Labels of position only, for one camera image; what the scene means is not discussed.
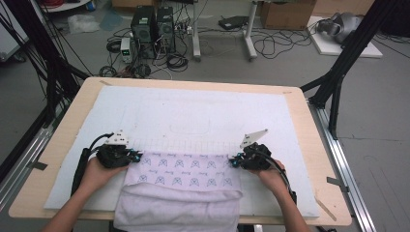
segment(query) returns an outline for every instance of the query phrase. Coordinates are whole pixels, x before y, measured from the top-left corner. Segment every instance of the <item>electronic equipment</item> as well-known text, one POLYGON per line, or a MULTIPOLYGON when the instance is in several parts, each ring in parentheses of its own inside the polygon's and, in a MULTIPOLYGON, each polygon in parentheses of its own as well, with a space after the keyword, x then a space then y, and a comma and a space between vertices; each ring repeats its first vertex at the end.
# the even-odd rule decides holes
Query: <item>electronic equipment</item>
POLYGON ((317 24, 317 32, 326 32, 337 43, 343 44, 361 22, 361 18, 351 13, 336 13, 331 18, 320 20, 317 24))
POLYGON ((174 12, 172 7, 161 7, 157 10, 161 51, 175 52, 174 12))
POLYGON ((133 49, 131 44, 131 38, 121 39, 121 56, 123 61, 127 64, 132 62, 133 49))
POLYGON ((292 190, 289 184, 289 180, 286 176, 286 171, 280 167, 280 165, 271 158, 271 152, 264 144, 257 144, 256 140, 265 135, 268 130, 262 130, 250 134, 245 134, 240 148, 244 149, 243 153, 238 153, 232 159, 229 159, 232 167, 242 167, 247 170, 268 170, 275 168, 284 183, 287 186, 287 190, 292 197, 295 204, 297 203, 296 192, 292 190))
POLYGON ((78 189, 84 176, 88 159, 93 153, 97 152, 97 159, 105 168, 127 166, 131 162, 140 162, 142 153, 133 149, 127 149, 128 145, 129 140, 120 130, 116 133, 103 134, 97 137, 89 148, 84 148, 78 161, 78 167, 74 173, 72 195, 78 189), (94 148, 94 145, 104 137, 107 138, 104 144, 94 148))
POLYGON ((131 29, 136 44, 154 43, 159 37, 154 7, 137 6, 131 29))
POLYGON ((225 30, 232 30, 248 25, 249 17, 247 16, 233 16, 219 20, 218 24, 225 30))
POLYGON ((142 43, 139 45, 137 51, 138 57, 142 59, 155 59, 157 58, 157 51, 159 50, 159 45, 154 45, 151 43, 142 43))

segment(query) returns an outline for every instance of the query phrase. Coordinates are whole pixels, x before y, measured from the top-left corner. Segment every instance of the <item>black pole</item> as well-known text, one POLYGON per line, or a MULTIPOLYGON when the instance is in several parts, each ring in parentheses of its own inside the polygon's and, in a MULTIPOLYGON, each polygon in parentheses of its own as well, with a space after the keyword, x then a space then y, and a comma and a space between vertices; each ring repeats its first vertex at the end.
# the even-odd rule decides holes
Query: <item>black pole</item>
POLYGON ((324 108, 326 101, 333 96, 329 130, 334 139, 337 139, 337 115, 343 79, 376 35, 387 16, 401 1, 375 0, 332 68, 325 75, 301 87, 302 91, 306 92, 319 86, 314 96, 309 98, 309 102, 318 108, 324 108))
POLYGON ((85 79, 89 75, 70 65, 63 59, 55 46, 52 38, 47 34, 43 24, 34 10, 31 1, 28 0, 4 0, 10 12, 14 15, 18 24, 24 30, 30 42, 34 45, 41 59, 33 57, 27 44, 18 36, 13 26, 7 19, 0 15, 0 24, 10 33, 16 42, 27 54, 37 75, 47 82, 46 98, 47 106, 32 124, 30 129, 23 135, 12 152, 0 165, 0 182, 3 181, 16 161, 20 158, 31 139, 43 125, 48 125, 55 118, 55 108, 62 99, 73 100, 79 90, 74 75, 85 79))

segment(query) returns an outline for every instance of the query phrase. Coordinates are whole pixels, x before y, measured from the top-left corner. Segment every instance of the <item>cardboard box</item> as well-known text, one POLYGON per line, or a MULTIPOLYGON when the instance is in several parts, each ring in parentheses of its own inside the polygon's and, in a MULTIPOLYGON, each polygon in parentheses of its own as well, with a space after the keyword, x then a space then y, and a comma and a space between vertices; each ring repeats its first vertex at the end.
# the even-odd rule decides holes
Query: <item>cardboard box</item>
POLYGON ((317 0, 313 15, 332 16, 335 13, 349 12, 354 15, 366 15, 374 0, 317 0))
POLYGON ((316 0, 296 3, 264 3, 260 19, 266 29, 305 30, 316 0))
POLYGON ((134 11, 136 6, 157 6, 157 0, 111 0, 112 7, 134 11))

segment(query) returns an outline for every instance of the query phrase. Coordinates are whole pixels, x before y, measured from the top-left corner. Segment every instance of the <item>patterned towel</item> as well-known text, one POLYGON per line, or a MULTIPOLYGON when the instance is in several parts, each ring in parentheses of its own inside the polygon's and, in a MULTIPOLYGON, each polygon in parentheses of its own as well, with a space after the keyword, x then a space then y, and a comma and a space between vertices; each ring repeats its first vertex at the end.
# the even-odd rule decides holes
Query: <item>patterned towel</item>
POLYGON ((115 210, 126 231, 236 231, 239 173, 228 155, 144 153, 132 164, 115 210))

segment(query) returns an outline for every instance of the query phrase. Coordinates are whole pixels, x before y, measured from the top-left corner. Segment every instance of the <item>printed pattern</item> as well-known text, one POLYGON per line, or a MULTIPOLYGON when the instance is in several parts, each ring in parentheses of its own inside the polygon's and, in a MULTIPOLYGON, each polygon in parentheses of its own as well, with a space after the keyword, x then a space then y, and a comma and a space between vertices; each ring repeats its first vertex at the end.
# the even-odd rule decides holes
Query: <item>printed pattern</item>
POLYGON ((144 153, 135 164, 136 183, 149 183, 172 189, 238 189, 239 173, 228 155, 191 155, 144 153))

